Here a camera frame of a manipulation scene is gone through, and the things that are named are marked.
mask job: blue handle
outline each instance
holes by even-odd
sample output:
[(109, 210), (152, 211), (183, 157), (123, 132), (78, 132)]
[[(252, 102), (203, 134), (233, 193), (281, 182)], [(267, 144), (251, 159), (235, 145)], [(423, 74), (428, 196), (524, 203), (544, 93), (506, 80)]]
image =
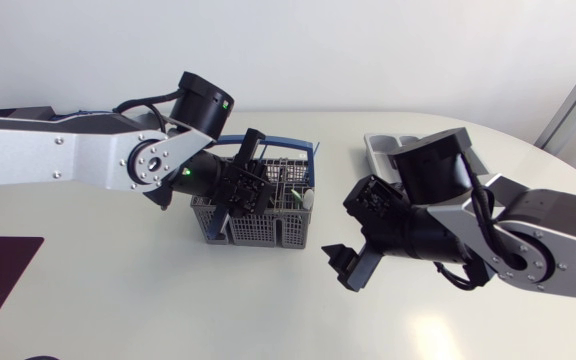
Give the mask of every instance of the blue handle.
[[(236, 145), (242, 141), (244, 135), (222, 135), (217, 140), (217, 145)], [(308, 185), (315, 187), (315, 153), (311, 142), (281, 136), (266, 136), (266, 139), (261, 140), (259, 144), (305, 151), (308, 156)]]

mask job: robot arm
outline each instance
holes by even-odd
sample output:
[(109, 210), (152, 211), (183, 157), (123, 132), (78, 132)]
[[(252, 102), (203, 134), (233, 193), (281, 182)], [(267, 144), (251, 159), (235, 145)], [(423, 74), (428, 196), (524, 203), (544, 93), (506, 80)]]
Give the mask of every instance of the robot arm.
[[(393, 155), (402, 190), (376, 176), (357, 183), (344, 206), (366, 245), (360, 254), (323, 248), (344, 286), (359, 291), (380, 259), (395, 255), (433, 261), (463, 290), (497, 274), (524, 290), (576, 296), (576, 195), (476, 176), (469, 147), (465, 129), (444, 131)], [(467, 279), (443, 263), (463, 264)]]
[[(164, 117), (154, 104), (170, 100), (175, 106)], [(142, 105), (157, 119), (121, 115)], [(234, 161), (203, 150), (217, 141), (233, 105), (223, 90), (184, 73), (172, 94), (130, 100), (112, 113), (60, 120), (0, 117), (0, 185), (80, 181), (143, 193), (162, 209), (173, 191), (207, 196), (222, 212), (213, 220), (217, 237), (226, 216), (263, 213), (274, 190), (264, 166), (252, 160), (265, 138), (259, 131), (248, 130)], [(7, 112), (0, 110), (0, 116)], [(172, 125), (167, 131), (166, 123)]]

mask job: white table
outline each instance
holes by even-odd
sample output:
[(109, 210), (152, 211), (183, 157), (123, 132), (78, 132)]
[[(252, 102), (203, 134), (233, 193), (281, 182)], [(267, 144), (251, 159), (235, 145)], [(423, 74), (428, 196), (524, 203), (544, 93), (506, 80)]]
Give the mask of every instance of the white table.
[(574, 298), (498, 279), (463, 292), (395, 257), (357, 294), (320, 250), (363, 244), (341, 203), (369, 173), (364, 133), (460, 126), (492, 172), (576, 193), (576, 171), (527, 143), (412, 113), (232, 115), (223, 134), (321, 142), (305, 250), (207, 245), (187, 195), (162, 212), (77, 183), (0, 187), (0, 235), (46, 239), (0, 311), (0, 359), (576, 359)]

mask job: cable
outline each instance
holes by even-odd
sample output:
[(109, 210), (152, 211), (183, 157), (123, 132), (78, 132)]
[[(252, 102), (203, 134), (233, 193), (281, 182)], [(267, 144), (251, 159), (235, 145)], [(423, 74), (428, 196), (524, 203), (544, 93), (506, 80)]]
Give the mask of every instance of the cable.
[(468, 172), (468, 177), (470, 178), (470, 183), (472, 184), (471, 200), (473, 205), (473, 210), (475, 216), (477, 217), (477, 223), (481, 229), (481, 234), (486, 241), (486, 244), (490, 249), (497, 255), (499, 255), (506, 264), (511, 268), (517, 269), (520, 267), (519, 260), (513, 256), (513, 253), (508, 250), (506, 245), (499, 239), (497, 232), (495, 231), (495, 222), (492, 219), (492, 209), (494, 206), (494, 197), (492, 192), (486, 189), (477, 175), (472, 171), (468, 159), (466, 159), (465, 154), (461, 154), (461, 157)]
[(155, 116), (157, 117), (157, 120), (159, 121), (159, 129), (161, 130), (162, 133), (166, 133), (166, 120), (164, 120), (163, 115), (161, 115), (161, 113), (159, 112), (159, 109), (157, 109), (155, 107), (155, 105), (152, 104), (147, 104), (144, 105), (146, 106), (148, 109), (152, 110), (152, 112), (155, 114)]
[(472, 284), (469, 280), (466, 280), (462, 277), (459, 277), (450, 270), (446, 269), (444, 264), (440, 262), (433, 262), (437, 267), (437, 272), (443, 275), (451, 284), (455, 285), (456, 287), (460, 288), (461, 290), (471, 291), (474, 290), (477, 286)]
[(128, 100), (128, 101), (124, 101), (121, 104), (119, 104), (119, 106), (112, 109), (112, 111), (116, 112), (118, 114), (121, 114), (122, 112), (124, 112), (128, 109), (132, 109), (132, 108), (137, 107), (137, 106), (142, 106), (142, 105), (147, 106), (147, 105), (159, 104), (162, 102), (175, 100), (175, 99), (180, 98), (183, 94), (184, 94), (184, 91), (182, 89), (177, 89), (177, 91), (172, 92), (172, 93), (167, 94), (167, 95), (153, 96), (153, 97), (143, 98), (143, 99)]
[(70, 113), (70, 114), (64, 114), (64, 115), (55, 115), (53, 117), (50, 118), (51, 121), (54, 120), (61, 120), (61, 119), (65, 119), (67, 117), (71, 117), (71, 116), (77, 116), (77, 115), (96, 115), (96, 114), (112, 114), (112, 111), (86, 111), (86, 110), (79, 110), (77, 112), (74, 113)]

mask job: dishwasher basket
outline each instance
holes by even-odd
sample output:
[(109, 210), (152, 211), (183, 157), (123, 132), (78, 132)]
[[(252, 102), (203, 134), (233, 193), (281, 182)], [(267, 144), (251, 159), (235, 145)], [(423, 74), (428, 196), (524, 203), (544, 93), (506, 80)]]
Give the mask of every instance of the dishwasher basket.
[[(243, 135), (222, 136), (217, 145), (241, 143)], [(213, 240), (207, 236), (207, 229), (215, 212), (216, 205), (210, 198), (193, 196), (190, 206), (206, 242), (210, 244), (235, 244), (243, 246), (275, 247), (291, 249), (306, 247), (308, 225), (312, 207), (304, 209), (302, 202), (306, 191), (315, 189), (314, 150), (312, 143), (275, 136), (267, 136), (260, 145), (281, 146), (303, 150), (307, 160), (288, 158), (262, 159), (266, 165), (268, 179), (276, 185), (268, 207), (263, 215), (247, 215), (241, 218), (229, 217), (225, 227), (225, 239)]]

